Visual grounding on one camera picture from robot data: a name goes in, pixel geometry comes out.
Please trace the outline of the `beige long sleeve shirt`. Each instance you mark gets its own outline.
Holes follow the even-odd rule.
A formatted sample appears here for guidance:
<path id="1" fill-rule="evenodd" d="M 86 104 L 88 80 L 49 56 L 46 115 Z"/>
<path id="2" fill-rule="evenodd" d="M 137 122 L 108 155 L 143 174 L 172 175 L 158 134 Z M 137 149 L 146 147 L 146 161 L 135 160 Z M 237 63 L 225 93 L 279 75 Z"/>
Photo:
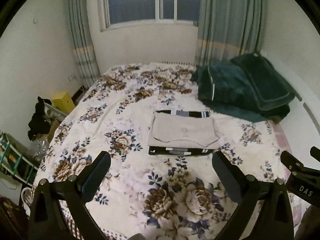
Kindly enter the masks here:
<path id="1" fill-rule="evenodd" d="M 150 126 L 148 145 L 212 150 L 219 139 L 213 118 L 156 112 Z"/>

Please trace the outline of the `black clothes on rack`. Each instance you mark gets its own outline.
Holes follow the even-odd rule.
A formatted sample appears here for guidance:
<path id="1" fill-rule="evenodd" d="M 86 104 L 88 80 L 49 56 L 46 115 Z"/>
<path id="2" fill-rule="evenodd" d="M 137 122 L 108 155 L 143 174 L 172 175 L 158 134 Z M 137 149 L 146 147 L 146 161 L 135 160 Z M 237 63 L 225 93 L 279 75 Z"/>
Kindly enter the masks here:
<path id="1" fill-rule="evenodd" d="M 49 99 L 43 99 L 40 96 L 37 97 L 35 113 L 31 117 L 31 120 L 28 124 L 30 128 L 28 131 L 28 138 L 30 141 L 34 141 L 38 135 L 44 135 L 50 132 L 51 124 L 47 121 L 48 119 L 45 117 L 45 103 L 52 105 L 52 102 Z"/>

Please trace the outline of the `pink striped bed sheet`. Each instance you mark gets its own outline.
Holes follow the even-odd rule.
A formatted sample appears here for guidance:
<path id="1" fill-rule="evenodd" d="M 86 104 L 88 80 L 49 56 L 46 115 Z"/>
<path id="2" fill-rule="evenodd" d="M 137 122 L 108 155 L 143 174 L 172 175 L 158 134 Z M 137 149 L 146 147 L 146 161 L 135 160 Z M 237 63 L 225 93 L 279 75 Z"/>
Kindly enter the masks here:
<path id="1" fill-rule="evenodd" d="M 274 132 L 274 136 L 276 138 L 276 156 L 280 156 L 283 151 L 287 151 L 292 153 L 291 147 L 289 145 L 288 139 L 285 135 L 284 130 L 280 126 L 280 124 L 275 124 L 271 122 L 272 131 Z"/>

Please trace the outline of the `white bed headboard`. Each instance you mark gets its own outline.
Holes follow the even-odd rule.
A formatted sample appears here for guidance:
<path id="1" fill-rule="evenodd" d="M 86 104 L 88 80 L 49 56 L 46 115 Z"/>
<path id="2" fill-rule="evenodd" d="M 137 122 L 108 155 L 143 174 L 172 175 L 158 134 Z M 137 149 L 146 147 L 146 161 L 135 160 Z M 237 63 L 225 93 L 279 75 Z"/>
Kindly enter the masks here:
<path id="1" fill-rule="evenodd" d="M 296 93 L 290 103 L 290 113 L 280 122 L 292 154 L 305 166 L 319 169 L 319 162 L 310 155 L 310 148 L 319 148 L 319 99 L 289 66 L 273 54 L 261 50 L 276 71 L 292 86 Z"/>

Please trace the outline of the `floral bed blanket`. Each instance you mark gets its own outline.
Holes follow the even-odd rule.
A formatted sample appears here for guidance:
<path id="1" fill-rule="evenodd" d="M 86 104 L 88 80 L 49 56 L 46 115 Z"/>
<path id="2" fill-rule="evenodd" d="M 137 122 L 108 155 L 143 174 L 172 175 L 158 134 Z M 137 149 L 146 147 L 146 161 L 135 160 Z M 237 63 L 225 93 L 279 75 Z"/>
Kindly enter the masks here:
<path id="1" fill-rule="evenodd" d="M 101 151 L 111 167 L 87 208 L 109 239 L 214 239 L 236 208 L 212 167 L 226 158 L 260 181 L 287 180 L 279 125 L 215 113 L 197 98 L 191 64 L 127 64 L 109 69 L 56 129 L 33 185 L 78 175 Z M 154 113 L 212 121 L 213 144 L 166 148 L 151 140 Z"/>

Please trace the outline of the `green white shelf rack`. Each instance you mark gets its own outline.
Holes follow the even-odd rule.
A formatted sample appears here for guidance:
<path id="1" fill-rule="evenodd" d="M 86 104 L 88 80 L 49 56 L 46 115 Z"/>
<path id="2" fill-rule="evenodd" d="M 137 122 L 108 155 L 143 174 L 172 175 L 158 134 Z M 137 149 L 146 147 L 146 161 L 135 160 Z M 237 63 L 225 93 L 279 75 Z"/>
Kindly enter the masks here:
<path id="1" fill-rule="evenodd" d="M 5 132 L 1 132 L 1 171 L 29 187 L 38 171 L 38 166 L 27 156 L 27 148 Z"/>

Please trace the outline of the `yellow box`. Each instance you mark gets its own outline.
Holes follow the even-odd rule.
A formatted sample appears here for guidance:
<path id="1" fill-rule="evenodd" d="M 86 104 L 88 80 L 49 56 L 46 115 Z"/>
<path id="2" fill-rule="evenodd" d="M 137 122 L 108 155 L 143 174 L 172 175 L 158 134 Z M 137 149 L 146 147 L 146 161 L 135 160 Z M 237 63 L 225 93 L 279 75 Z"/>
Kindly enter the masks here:
<path id="1" fill-rule="evenodd" d="M 51 101 L 57 109 L 66 114 L 70 114 L 75 108 L 75 104 L 68 92 L 56 93 Z"/>

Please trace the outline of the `dark green folded blanket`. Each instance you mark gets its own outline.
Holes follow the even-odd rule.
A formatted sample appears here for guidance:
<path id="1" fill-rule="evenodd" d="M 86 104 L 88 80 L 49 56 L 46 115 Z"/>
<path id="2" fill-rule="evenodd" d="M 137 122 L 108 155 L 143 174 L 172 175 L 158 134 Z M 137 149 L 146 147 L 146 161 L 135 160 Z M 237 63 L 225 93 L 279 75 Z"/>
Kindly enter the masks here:
<path id="1" fill-rule="evenodd" d="M 259 52 L 197 67 L 198 99 L 211 110 L 250 122 L 280 122 L 295 90 Z"/>

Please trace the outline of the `right green curtain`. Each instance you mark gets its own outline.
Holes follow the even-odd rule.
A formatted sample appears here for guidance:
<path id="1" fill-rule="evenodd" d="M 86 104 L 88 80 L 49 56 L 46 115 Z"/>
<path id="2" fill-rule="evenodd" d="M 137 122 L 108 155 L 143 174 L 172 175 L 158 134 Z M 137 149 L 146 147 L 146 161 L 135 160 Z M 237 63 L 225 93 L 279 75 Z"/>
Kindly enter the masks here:
<path id="1" fill-rule="evenodd" d="M 200 0 L 195 64 L 260 51 L 265 18 L 266 0 Z"/>

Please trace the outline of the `green curtain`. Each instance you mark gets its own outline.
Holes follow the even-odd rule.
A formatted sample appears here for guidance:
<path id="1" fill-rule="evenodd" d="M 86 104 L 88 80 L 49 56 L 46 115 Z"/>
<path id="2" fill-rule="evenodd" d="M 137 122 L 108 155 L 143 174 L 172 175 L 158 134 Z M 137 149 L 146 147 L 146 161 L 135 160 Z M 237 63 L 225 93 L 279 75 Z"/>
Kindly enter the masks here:
<path id="1" fill-rule="evenodd" d="M 195 64 L 260 51 L 265 18 L 266 0 L 200 0 Z"/>
<path id="2" fill-rule="evenodd" d="M 65 0 L 73 53 L 85 88 L 90 88 L 100 77 L 89 30 L 86 0 Z"/>

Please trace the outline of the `left green curtain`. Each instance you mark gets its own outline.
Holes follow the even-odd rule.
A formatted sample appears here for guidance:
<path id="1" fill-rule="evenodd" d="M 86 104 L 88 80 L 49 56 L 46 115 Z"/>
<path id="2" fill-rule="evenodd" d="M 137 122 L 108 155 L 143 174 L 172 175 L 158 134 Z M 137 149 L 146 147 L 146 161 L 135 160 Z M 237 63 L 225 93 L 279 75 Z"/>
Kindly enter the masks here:
<path id="1" fill-rule="evenodd" d="M 90 88 L 100 77 L 89 30 L 86 0 L 65 0 L 73 53 L 85 88 Z"/>

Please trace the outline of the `window with white frame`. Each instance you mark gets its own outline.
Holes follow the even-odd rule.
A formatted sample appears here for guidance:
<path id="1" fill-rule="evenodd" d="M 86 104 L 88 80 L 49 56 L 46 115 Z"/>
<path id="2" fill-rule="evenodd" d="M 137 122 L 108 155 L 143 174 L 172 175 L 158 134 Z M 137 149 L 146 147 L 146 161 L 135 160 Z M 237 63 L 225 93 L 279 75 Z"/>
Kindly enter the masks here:
<path id="1" fill-rule="evenodd" d="M 200 0 L 98 0 L 102 31 L 141 24 L 197 25 Z"/>

